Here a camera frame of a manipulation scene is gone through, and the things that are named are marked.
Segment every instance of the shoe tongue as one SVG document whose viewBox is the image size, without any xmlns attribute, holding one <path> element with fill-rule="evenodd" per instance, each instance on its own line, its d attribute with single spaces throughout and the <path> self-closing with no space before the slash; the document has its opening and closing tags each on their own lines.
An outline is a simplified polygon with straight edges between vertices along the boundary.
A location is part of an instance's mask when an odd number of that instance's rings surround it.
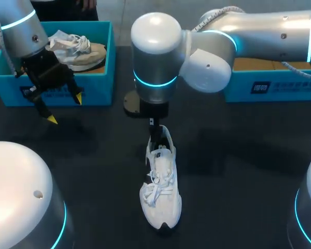
<svg viewBox="0 0 311 249">
<path fill-rule="evenodd" d="M 68 34 L 64 33 L 61 30 L 58 30 L 54 35 L 49 37 L 49 39 L 60 39 L 60 40 L 71 40 Z"/>
</svg>

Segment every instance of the blue storage bin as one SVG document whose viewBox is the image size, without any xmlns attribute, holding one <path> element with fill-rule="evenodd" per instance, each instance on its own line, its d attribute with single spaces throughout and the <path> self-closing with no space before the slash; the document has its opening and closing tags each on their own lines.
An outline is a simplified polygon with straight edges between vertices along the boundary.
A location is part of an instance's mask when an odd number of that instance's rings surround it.
<svg viewBox="0 0 311 249">
<path fill-rule="evenodd" d="M 75 73 L 75 80 L 82 87 L 82 105 L 111 105 L 114 84 L 116 48 L 112 24 L 109 21 L 89 22 L 43 22 L 48 36 L 57 30 L 67 34 L 85 35 L 92 43 L 107 46 L 106 65 L 104 73 L 79 74 Z M 6 106 L 32 106 L 21 93 L 23 89 L 33 84 L 27 75 L 15 78 L 7 65 L 6 59 L 0 51 L 0 97 Z M 67 87 L 54 89 L 42 94 L 48 106 L 77 106 L 67 91 Z"/>
</svg>

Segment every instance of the cardboard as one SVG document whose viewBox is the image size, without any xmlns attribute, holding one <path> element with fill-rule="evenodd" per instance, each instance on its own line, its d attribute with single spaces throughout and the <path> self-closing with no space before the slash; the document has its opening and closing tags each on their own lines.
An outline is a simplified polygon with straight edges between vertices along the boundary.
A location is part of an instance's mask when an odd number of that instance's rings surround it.
<svg viewBox="0 0 311 249">
<path fill-rule="evenodd" d="M 289 62 L 290 65 L 299 70 L 311 70 L 311 64 L 307 62 Z M 267 70 L 288 70 L 278 61 L 267 61 L 250 58 L 235 59 L 234 71 L 267 71 Z"/>
<path fill-rule="evenodd" d="M 105 66 L 102 66 L 102 67 L 94 69 L 94 70 L 81 72 L 81 73 L 75 73 L 75 74 L 103 74 L 103 73 L 105 73 Z"/>
<path fill-rule="evenodd" d="M 237 58 L 234 61 L 234 71 L 274 70 L 272 61 L 260 59 Z"/>
</svg>

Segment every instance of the white dome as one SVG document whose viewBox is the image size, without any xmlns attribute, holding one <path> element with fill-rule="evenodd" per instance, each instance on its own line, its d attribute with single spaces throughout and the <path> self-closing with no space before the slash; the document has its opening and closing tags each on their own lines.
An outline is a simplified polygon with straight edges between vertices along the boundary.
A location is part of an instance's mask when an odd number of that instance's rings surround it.
<svg viewBox="0 0 311 249">
<path fill-rule="evenodd" d="M 38 154 L 0 142 L 0 249 L 16 245 L 37 226 L 52 188 L 51 173 Z"/>
</svg>

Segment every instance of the black tabletop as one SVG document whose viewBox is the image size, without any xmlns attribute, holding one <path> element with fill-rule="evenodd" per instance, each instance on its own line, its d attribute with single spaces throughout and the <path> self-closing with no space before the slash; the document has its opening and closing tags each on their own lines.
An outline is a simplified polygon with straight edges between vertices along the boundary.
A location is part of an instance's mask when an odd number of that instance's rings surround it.
<svg viewBox="0 0 311 249">
<path fill-rule="evenodd" d="M 182 215 L 161 237 L 144 218 L 139 189 L 148 122 L 129 118 L 129 47 L 117 50 L 111 107 L 53 108 L 59 122 L 0 100 L 0 141 L 36 151 L 70 210 L 76 249 L 287 249 L 286 221 L 311 161 L 311 102 L 228 104 L 180 82 L 162 123 L 177 148 Z"/>
</svg>

